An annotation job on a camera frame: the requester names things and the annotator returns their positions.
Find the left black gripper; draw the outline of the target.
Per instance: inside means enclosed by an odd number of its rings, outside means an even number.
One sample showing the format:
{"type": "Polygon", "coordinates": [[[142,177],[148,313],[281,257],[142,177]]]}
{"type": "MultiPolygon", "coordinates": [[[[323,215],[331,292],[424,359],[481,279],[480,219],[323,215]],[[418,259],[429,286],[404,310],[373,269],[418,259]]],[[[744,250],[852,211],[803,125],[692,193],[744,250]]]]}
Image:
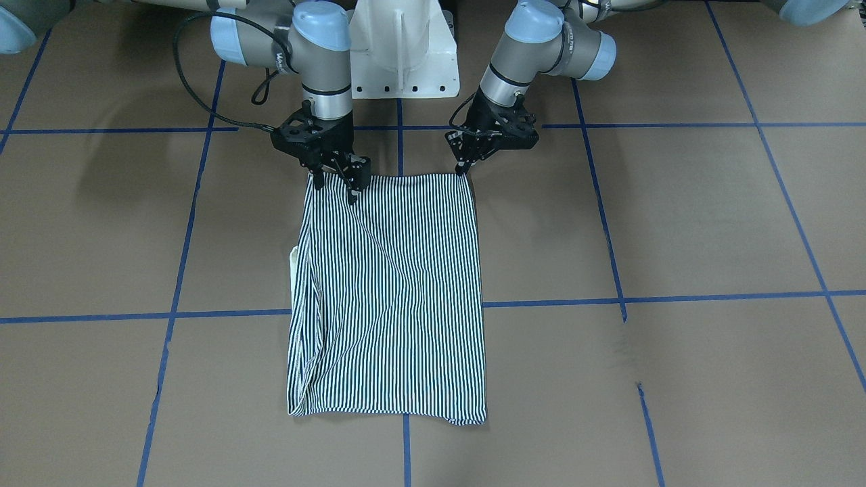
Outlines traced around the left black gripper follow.
{"type": "Polygon", "coordinates": [[[533,113],[524,107],[525,95],[516,93],[511,107],[491,101],[482,89],[461,103],[451,115],[451,130],[445,141],[457,163],[455,173],[464,176],[472,163],[486,160],[501,150],[530,150],[539,141],[533,113]]]}

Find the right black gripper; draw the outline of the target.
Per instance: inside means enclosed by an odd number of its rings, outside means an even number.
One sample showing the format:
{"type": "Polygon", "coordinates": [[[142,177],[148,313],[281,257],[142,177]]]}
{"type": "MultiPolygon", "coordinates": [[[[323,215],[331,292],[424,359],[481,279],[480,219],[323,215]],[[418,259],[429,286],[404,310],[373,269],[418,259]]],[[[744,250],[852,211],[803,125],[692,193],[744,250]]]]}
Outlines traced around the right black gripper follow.
{"type": "Polygon", "coordinates": [[[352,206],[371,181],[371,158],[354,154],[355,118],[353,111],[343,117],[325,120],[313,114],[313,103],[304,101],[270,135],[273,147],[297,158],[310,170],[316,191],[325,186],[323,167],[336,170],[346,185],[347,203],[352,206]]]}

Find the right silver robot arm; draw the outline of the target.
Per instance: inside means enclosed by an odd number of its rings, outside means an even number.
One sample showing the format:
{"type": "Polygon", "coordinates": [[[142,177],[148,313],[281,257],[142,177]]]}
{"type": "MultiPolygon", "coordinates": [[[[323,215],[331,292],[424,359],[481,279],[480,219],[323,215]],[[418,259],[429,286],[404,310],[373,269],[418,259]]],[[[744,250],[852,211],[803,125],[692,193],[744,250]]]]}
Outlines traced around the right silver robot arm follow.
{"type": "Polygon", "coordinates": [[[356,154],[350,77],[350,32],[347,11],[328,1],[149,1],[148,11],[164,36],[187,95],[213,119],[268,133],[273,147],[309,171],[315,190],[325,187],[327,173],[343,182],[346,200],[354,204],[371,182],[371,160],[356,154]],[[181,37],[197,21],[208,20],[210,42],[227,64],[262,68],[264,80],[251,102],[262,105],[270,83],[296,74],[301,82],[300,107],[279,126],[231,119],[217,113],[192,89],[183,73],[181,37]]]}

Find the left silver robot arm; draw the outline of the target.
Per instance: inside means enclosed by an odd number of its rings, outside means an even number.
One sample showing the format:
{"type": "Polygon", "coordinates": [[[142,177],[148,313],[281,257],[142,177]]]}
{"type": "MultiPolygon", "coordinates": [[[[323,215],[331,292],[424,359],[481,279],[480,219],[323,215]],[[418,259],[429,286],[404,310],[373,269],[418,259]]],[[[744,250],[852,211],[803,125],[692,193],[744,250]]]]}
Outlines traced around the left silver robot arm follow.
{"type": "Polygon", "coordinates": [[[602,80],[614,68],[618,44],[593,25],[666,6],[665,1],[516,2],[476,91],[449,117],[443,139],[452,173],[463,178],[497,152],[534,148],[537,116],[526,108],[533,81],[541,75],[602,80]]]}

